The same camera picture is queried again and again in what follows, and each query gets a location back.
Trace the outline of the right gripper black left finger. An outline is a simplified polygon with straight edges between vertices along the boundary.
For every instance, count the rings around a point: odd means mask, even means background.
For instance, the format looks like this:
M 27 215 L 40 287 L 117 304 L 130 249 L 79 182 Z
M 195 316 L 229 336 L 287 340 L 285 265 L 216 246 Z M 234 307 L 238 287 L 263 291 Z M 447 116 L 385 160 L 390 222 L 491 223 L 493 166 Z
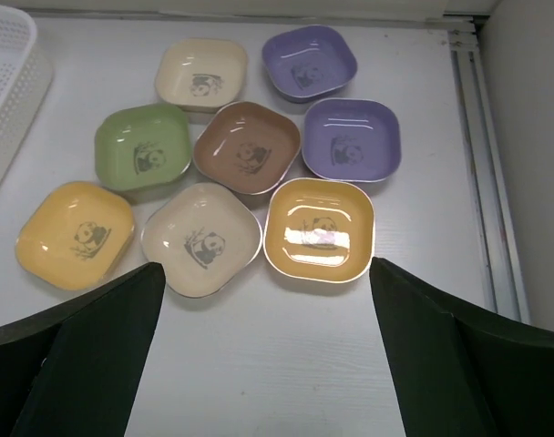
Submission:
M 0 436 L 122 436 L 166 276 L 146 263 L 0 326 Z

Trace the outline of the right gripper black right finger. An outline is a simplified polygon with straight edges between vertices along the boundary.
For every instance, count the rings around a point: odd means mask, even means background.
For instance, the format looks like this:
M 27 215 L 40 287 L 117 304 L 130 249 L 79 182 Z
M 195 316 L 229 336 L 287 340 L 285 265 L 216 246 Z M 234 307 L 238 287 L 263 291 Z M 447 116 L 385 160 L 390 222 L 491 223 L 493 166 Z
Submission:
M 374 258 L 376 318 L 408 436 L 554 436 L 554 332 Z

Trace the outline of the green panda plate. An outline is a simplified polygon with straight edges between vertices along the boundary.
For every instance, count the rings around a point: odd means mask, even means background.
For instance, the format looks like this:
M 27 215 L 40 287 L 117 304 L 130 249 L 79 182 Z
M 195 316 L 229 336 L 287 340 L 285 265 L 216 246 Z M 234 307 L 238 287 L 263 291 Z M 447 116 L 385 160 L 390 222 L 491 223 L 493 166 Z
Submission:
M 168 184 L 190 166 L 189 120 L 167 103 L 123 109 L 99 126 L 94 150 L 97 177 L 111 190 Z

